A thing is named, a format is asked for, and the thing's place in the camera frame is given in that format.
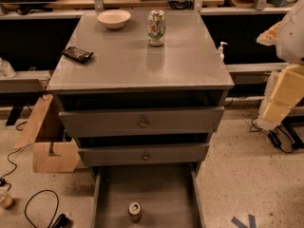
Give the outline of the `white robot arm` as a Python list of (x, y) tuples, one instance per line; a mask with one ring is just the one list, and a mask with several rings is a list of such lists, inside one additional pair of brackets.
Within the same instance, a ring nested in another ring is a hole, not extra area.
[(256, 41), (275, 46), (276, 56), (287, 63), (280, 72), (271, 73), (258, 111), (257, 125), (273, 130), (304, 98), (304, 0), (298, 0), (280, 22), (261, 33)]

